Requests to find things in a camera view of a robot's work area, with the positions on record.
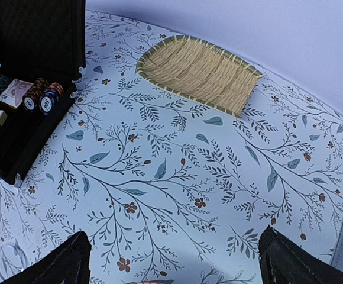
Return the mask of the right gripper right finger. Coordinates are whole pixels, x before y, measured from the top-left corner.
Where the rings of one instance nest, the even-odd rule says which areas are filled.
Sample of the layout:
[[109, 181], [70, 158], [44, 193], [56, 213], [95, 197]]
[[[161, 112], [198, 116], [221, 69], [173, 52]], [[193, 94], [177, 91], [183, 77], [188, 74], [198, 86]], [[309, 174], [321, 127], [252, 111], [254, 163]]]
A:
[[343, 272], [311, 256], [268, 226], [258, 242], [263, 283], [343, 283]]

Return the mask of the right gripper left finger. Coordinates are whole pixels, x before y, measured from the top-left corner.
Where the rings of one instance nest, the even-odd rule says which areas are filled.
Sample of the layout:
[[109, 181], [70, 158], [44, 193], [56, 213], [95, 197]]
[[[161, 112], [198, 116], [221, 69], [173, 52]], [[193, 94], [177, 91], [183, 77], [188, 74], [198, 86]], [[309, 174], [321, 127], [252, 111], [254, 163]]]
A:
[[4, 283], [89, 283], [92, 246], [78, 231], [38, 263], [4, 280]]

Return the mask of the red card deck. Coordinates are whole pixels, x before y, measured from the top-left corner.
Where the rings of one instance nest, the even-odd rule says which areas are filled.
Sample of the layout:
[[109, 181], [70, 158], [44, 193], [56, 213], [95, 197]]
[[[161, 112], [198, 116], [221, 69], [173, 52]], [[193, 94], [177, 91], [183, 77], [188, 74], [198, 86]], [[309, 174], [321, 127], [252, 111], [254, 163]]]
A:
[[0, 102], [17, 109], [22, 103], [22, 97], [32, 87], [32, 83], [14, 79], [0, 94]]

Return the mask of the black poker case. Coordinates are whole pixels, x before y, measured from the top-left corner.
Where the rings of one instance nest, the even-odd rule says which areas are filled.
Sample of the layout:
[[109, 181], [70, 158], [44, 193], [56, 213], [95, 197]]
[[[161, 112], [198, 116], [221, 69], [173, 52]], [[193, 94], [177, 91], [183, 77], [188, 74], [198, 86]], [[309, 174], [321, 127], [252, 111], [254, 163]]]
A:
[[64, 89], [44, 115], [0, 102], [0, 178], [20, 186], [40, 150], [74, 103], [86, 67], [85, 1], [0, 1], [0, 76], [34, 83], [45, 78]]

